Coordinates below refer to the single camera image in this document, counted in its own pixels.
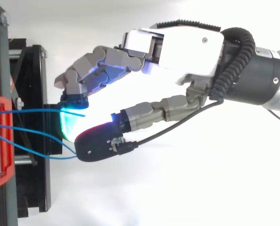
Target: blue wire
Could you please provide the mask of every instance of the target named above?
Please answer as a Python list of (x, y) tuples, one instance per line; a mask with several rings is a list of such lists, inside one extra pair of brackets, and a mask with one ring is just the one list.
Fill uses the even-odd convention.
[(40, 131), (36, 131), (33, 129), (25, 129), (25, 128), (20, 128), (20, 127), (13, 127), (13, 126), (2, 126), (0, 125), (0, 128), (6, 128), (6, 129), (15, 129), (15, 130), (20, 130), (20, 131), (25, 131), (25, 132), (30, 132), (30, 133), (36, 133), (36, 134), (40, 134), (46, 137), (50, 137), (51, 139), (57, 141), (58, 143), (60, 143), (62, 146), (66, 147), (67, 149), (69, 149), (70, 152), (72, 152), (73, 154), (76, 154), (75, 151), (73, 151), (69, 146), (67, 146), (66, 144), (64, 144), (63, 142), (61, 142), (61, 140), (57, 139), (56, 137), (48, 134), (48, 133), (44, 133), (44, 132), (40, 132)]
[(30, 113), (30, 112), (57, 112), (57, 113), (66, 113), (66, 114), (71, 114), (71, 115), (76, 115), (76, 116), (81, 116), (84, 117), (84, 114), (77, 114), (73, 112), (67, 112), (67, 111), (62, 111), (58, 109), (28, 109), (28, 110), (13, 110), (13, 111), (1, 111), (0, 114), (6, 114), (6, 113)]
[(38, 155), (38, 156), (40, 156), (40, 157), (47, 158), (47, 159), (60, 159), (60, 160), (64, 160), (64, 159), (73, 159), (73, 158), (76, 158), (76, 157), (77, 157), (77, 156), (63, 157), (63, 158), (60, 158), (60, 157), (52, 157), (52, 156), (44, 155), (44, 154), (41, 154), (41, 153), (39, 153), (39, 152), (33, 151), (33, 150), (29, 149), (29, 148), (23, 147), (23, 146), (18, 145), (18, 144), (16, 144), (16, 143), (13, 143), (13, 142), (11, 142), (10, 140), (5, 139), (4, 137), (1, 137), (1, 136), (0, 136), (0, 139), (3, 140), (3, 141), (5, 141), (5, 142), (7, 142), (8, 144), (11, 144), (11, 145), (15, 146), (15, 147), (21, 148), (21, 149), (23, 149), (23, 150), (25, 150), (25, 151), (27, 151), (27, 152), (33, 153), (33, 154), (35, 154), (35, 155)]

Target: white background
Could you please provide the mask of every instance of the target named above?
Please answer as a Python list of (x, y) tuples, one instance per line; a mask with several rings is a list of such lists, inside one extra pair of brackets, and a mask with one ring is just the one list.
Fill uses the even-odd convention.
[[(10, 37), (48, 50), (49, 103), (61, 94), (53, 87), (55, 77), (74, 60), (156, 22), (243, 27), (257, 46), (280, 50), (280, 0), (0, 0), (0, 5), (11, 17)], [(95, 120), (100, 112), (184, 92), (162, 75), (133, 73), (91, 96), (91, 114)], [(126, 137), (140, 140), (168, 125)], [(47, 213), (30, 210), (19, 225), (280, 226), (280, 121), (260, 106), (226, 101), (132, 153), (95, 163), (51, 161), (51, 194)]]

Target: black ridged cover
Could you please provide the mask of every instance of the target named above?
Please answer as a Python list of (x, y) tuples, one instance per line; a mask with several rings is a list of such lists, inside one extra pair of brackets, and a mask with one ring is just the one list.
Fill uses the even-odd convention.
[(200, 23), (199, 21), (191, 21), (191, 20), (174, 20), (174, 21), (169, 21), (164, 23), (158, 23), (157, 28), (174, 27), (179, 25), (198, 27), (198, 28), (215, 31), (215, 32), (220, 32), (221, 30), (221, 27), (213, 26), (209, 24), (203, 24)]

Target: coiled black cable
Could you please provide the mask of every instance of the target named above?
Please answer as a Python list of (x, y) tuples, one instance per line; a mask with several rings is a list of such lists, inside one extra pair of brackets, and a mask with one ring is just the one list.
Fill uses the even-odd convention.
[(251, 33), (243, 28), (228, 28), (221, 33), (226, 40), (236, 40), (240, 44), (237, 56), (215, 80), (210, 91), (211, 100), (224, 102), (224, 97), (229, 88), (250, 62), (253, 54), (255, 54), (255, 42)]

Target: black cable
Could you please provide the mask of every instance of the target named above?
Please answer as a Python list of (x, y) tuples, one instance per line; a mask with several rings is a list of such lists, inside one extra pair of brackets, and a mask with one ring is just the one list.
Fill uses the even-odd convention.
[(174, 124), (174, 125), (172, 125), (172, 126), (166, 128), (166, 129), (164, 129), (164, 130), (162, 130), (162, 131), (160, 131), (160, 132), (158, 132), (158, 133), (156, 133), (156, 134), (154, 134), (154, 135), (152, 135), (152, 136), (150, 136), (150, 137), (148, 137), (148, 138), (145, 138), (144, 140), (141, 140), (141, 141), (137, 142), (137, 145), (140, 146), (140, 145), (142, 145), (142, 144), (147, 143), (148, 141), (151, 141), (151, 140), (153, 140), (153, 139), (156, 139), (156, 138), (162, 136), (163, 134), (165, 134), (165, 133), (167, 133), (167, 132), (173, 130), (174, 128), (177, 128), (178, 126), (182, 125), (183, 123), (185, 123), (185, 122), (188, 121), (189, 119), (193, 118), (193, 117), (196, 116), (197, 114), (200, 114), (201, 112), (203, 112), (203, 111), (205, 111), (205, 110), (207, 110), (207, 109), (209, 109), (209, 108), (212, 108), (212, 107), (215, 107), (215, 106), (218, 106), (218, 105), (221, 105), (221, 104), (222, 104), (222, 102), (217, 101), (217, 102), (214, 102), (214, 103), (212, 103), (212, 104), (206, 105), (205, 107), (202, 107), (202, 108), (196, 110), (195, 112), (193, 112), (193, 113), (191, 113), (190, 115), (186, 116), (184, 119), (178, 121), (176, 124)]
[(239, 77), (255, 54), (255, 42), (250, 32), (243, 28), (228, 28), (221, 33), (226, 40), (237, 40), (240, 42), (238, 54), (215, 80), (210, 91), (210, 100), (223, 102), (231, 85)]
[(268, 112), (270, 112), (274, 117), (280, 120), (280, 117), (277, 114), (275, 114), (273, 111), (268, 110)]

